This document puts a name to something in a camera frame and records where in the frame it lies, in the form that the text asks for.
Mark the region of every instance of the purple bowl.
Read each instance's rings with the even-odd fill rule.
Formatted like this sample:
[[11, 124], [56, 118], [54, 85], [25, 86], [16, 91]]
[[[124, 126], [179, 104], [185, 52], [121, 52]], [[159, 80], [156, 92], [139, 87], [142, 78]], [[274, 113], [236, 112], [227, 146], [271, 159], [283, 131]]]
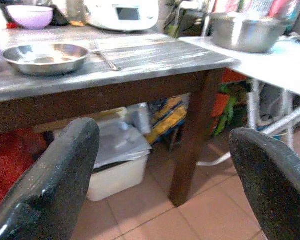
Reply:
[[48, 26], [53, 18], [53, 9], [46, 6], [7, 6], [12, 19], [26, 29], [39, 30]]

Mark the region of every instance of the stainless steel pot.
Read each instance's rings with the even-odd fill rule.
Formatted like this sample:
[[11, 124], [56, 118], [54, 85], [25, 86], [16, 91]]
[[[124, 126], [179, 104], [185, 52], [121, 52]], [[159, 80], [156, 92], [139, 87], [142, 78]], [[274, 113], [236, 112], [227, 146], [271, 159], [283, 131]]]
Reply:
[[212, 13], [212, 41], [231, 50], [266, 53], [285, 32], [287, 22], [243, 13]]

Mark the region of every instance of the red bag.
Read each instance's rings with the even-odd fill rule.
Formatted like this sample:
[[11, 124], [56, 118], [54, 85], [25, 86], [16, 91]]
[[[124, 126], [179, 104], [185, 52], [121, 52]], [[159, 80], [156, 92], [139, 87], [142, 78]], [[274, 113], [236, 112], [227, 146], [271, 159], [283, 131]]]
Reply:
[[18, 178], [34, 164], [32, 155], [46, 148], [42, 135], [29, 128], [0, 134], [0, 202]]

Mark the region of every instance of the metal bowl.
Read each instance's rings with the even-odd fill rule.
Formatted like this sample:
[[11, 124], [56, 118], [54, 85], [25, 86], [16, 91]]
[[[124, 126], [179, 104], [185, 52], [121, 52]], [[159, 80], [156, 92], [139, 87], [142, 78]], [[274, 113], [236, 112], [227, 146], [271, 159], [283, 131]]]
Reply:
[[285, 32], [287, 22], [243, 13], [212, 13], [212, 41], [231, 50], [266, 53]]
[[74, 72], [86, 60], [89, 51], [63, 43], [36, 43], [12, 46], [3, 58], [17, 71], [33, 76], [56, 76]]

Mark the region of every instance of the wooden table leg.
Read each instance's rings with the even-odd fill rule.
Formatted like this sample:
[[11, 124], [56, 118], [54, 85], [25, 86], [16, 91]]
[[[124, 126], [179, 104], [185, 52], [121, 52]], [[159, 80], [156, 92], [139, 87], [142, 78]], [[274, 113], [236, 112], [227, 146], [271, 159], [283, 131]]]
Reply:
[[198, 72], [202, 78], [201, 91], [190, 96], [189, 107], [183, 127], [182, 141], [174, 171], [170, 200], [178, 207], [187, 201], [196, 163], [204, 142], [209, 138], [211, 113], [216, 100], [223, 69]]

